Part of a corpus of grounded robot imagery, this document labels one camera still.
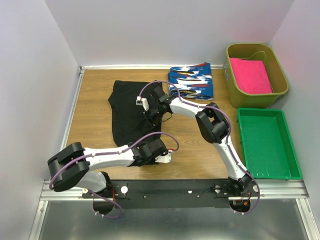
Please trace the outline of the blue white red patterned pants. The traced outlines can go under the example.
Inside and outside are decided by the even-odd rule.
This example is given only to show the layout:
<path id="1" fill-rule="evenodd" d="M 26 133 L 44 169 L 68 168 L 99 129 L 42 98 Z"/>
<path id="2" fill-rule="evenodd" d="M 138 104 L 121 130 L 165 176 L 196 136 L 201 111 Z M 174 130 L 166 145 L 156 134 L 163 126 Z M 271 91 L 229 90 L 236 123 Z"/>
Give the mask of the blue white red patterned pants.
<path id="1" fill-rule="evenodd" d="M 184 98 L 209 101 L 214 99 L 211 64 L 204 62 L 191 66 L 174 66 L 169 69 L 168 81 L 179 89 Z"/>

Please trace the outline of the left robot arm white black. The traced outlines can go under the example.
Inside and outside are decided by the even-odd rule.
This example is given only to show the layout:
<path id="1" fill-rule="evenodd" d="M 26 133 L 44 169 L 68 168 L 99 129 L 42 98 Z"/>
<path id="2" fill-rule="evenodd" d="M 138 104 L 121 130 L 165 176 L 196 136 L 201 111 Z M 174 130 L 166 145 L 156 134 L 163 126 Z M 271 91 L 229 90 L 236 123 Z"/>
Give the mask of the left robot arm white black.
<path id="1" fill-rule="evenodd" d="M 105 149 L 84 148 L 75 142 L 47 161 L 51 177 L 49 189 L 64 192 L 78 187 L 104 198 L 110 194 L 112 184 L 107 173 L 97 170 L 167 164 L 171 158 L 172 151 L 161 139 Z"/>

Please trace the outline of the black garment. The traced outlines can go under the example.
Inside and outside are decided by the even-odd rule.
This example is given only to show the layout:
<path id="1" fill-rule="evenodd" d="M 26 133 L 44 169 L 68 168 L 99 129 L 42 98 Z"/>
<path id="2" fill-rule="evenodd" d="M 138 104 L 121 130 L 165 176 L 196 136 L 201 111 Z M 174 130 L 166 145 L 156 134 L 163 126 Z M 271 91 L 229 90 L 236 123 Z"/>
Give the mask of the black garment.
<path id="1" fill-rule="evenodd" d="M 108 167 L 136 167 L 136 159 L 156 158 L 169 151 L 161 137 L 162 123 L 151 127 L 142 117 L 136 98 L 146 82 L 117 80 L 108 99 L 112 111 L 112 136 L 120 154 L 104 156 Z"/>

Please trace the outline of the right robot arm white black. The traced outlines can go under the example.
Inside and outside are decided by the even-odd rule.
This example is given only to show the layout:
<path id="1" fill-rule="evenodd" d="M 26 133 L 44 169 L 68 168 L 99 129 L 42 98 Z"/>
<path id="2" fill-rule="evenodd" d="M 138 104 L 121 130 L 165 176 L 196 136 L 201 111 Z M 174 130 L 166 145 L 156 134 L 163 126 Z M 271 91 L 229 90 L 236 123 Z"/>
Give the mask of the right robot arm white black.
<path id="1" fill-rule="evenodd" d="M 136 97 L 136 104 L 143 106 L 143 116 L 154 126 L 165 113 L 179 114 L 195 119 L 202 138 L 212 144 L 226 166 L 230 187 L 228 192 L 241 196 L 247 192 L 253 178 L 241 162 L 230 137 L 231 121 L 215 103 L 198 104 L 183 99 L 180 95 L 167 95 L 160 87 L 151 92 L 155 106 L 151 107 L 142 93 Z"/>

